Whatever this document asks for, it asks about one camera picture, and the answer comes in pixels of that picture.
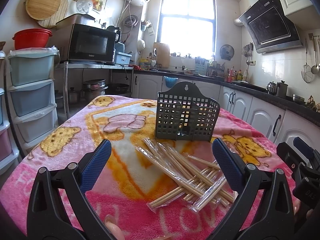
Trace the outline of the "person's right hand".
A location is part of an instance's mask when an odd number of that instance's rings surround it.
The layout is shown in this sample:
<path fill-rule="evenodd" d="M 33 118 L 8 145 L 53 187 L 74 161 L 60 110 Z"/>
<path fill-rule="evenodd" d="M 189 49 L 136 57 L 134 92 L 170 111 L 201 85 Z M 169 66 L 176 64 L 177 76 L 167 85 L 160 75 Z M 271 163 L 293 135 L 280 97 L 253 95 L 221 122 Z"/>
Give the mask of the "person's right hand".
<path fill-rule="evenodd" d="M 309 206 L 296 199 L 293 203 L 295 222 L 305 222 L 313 212 Z"/>

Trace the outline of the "person's left hand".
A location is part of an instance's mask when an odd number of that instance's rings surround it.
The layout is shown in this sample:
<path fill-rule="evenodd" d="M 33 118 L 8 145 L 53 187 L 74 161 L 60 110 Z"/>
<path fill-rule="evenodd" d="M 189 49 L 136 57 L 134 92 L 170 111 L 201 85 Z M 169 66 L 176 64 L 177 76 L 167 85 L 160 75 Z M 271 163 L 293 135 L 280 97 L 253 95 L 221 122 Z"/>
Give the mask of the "person's left hand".
<path fill-rule="evenodd" d="M 117 240 L 125 240 L 122 230 L 117 226 L 116 220 L 112 215 L 107 215 L 105 217 L 104 224 Z"/>

